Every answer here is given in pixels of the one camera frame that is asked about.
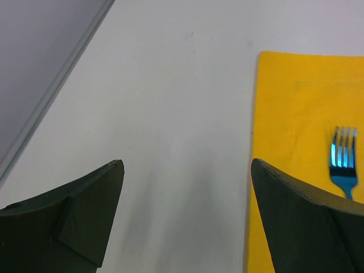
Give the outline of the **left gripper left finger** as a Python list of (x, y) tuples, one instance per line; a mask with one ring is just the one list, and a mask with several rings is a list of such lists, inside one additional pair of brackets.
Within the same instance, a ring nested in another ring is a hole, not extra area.
[(125, 174), (121, 160), (1, 209), (1, 272), (96, 272)]

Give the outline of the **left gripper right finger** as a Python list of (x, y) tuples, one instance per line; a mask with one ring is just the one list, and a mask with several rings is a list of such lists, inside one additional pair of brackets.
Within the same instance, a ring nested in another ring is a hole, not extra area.
[(251, 177), (275, 272), (363, 272), (363, 204), (262, 159)]

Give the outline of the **yellow cartoon placemat cloth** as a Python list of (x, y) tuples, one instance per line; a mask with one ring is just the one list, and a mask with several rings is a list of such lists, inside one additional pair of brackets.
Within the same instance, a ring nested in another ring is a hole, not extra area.
[(329, 178), (334, 128), (358, 129), (363, 178), (363, 57), (262, 52), (253, 126), (253, 157), (342, 196)]

